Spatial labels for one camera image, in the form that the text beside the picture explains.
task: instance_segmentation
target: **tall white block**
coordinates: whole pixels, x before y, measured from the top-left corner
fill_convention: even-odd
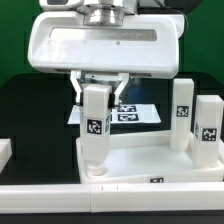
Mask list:
[[[10,139],[0,139],[0,173],[12,155]]]
[[[198,96],[192,148],[195,168],[216,167],[223,117],[219,96]]]
[[[170,148],[186,151],[190,139],[194,82],[174,79]]]
[[[108,109],[110,86],[92,84],[84,90],[83,158],[93,175],[100,175],[109,152],[110,114]]]

